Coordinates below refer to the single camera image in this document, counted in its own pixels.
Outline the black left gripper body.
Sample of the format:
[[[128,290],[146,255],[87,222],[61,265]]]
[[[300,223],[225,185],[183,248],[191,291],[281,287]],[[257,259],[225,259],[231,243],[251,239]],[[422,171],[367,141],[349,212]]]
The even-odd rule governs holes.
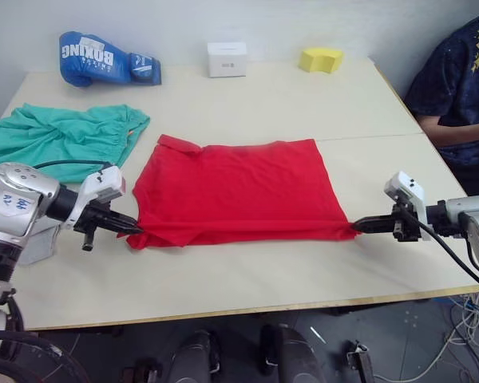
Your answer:
[[[110,203],[91,202],[85,207],[80,218],[73,226],[74,231],[84,235],[81,246],[83,251],[91,251],[93,249],[95,231],[98,228],[114,231]]]

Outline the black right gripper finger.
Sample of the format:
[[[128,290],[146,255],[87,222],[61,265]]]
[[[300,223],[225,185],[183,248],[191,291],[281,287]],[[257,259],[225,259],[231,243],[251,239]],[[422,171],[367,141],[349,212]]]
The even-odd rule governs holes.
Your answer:
[[[371,215],[356,220],[353,227],[393,227],[395,218],[393,215]]]
[[[365,234],[392,233],[394,223],[355,223],[354,229]]]

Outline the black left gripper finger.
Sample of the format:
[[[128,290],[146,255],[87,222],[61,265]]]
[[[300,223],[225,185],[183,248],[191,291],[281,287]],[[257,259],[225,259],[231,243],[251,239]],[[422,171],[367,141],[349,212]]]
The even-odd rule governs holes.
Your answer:
[[[107,231],[115,232],[118,235],[138,235],[143,233],[143,229],[137,225],[103,225],[102,228]]]
[[[118,213],[116,211],[109,212],[109,219],[113,222],[113,225],[121,227],[135,227],[137,221],[128,215]]]

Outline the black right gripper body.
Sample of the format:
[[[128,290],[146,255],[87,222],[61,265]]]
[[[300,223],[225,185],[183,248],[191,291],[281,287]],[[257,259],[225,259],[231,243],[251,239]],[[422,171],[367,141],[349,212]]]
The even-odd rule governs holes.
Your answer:
[[[417,242],[421,238],[418,215],[410,202],[397,201],[392,208],[393,237],[400,243]]]

